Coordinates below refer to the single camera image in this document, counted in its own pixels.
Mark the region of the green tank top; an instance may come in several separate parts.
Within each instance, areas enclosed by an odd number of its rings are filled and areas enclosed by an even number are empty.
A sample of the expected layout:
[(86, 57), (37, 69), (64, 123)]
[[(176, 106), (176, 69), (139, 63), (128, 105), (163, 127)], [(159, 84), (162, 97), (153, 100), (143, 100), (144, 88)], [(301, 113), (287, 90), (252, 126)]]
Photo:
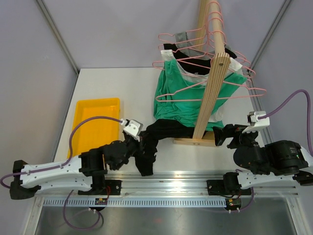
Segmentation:
[[(165, 61), (155, 92), (154, 118), (176, 120), (186, 127), (194, 127), (208, 78), (209, 74), (193, 76), (175, 59)], [(224, 104), (246, 80), (241, 72), (226, 73), (206, 130), (214, 126), (224, 127)]]

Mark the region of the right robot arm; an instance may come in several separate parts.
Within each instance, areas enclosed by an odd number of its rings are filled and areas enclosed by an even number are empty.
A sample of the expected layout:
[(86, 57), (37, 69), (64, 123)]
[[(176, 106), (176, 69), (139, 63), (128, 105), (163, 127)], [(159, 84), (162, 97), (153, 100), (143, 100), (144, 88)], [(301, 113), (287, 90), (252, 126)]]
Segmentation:
[(301, 186), (313, 184), (313, 157), (305, 148), (287, 140), (261, 147), (256, 141), (258, 132), (247, 132), (246, 128), (238, 124), (213, 127), (216, 146), (231, 139), (227, 148), (234, 150), (233, 161), (238, 169), (225, 173), (221, 180), (207, 180), (209, 195), (252, 195), (253, 187), (280, 181), (296, 181)]

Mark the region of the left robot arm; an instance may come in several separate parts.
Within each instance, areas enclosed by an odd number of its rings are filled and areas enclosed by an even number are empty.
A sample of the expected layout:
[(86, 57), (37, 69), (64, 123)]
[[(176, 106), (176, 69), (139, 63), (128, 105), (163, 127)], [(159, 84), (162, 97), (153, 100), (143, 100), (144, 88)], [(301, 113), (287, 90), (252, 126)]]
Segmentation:
[(100, 195), (106, 189), (105, 175), (128, 164), (139, 149), (141, 136), (124, 133), (124, 140), (93, 148), (68, 161), (31, 165), (23, 160), (13, 164), (9, 194), (13, 200), (58, 191), (78, 191), (79, 195)]

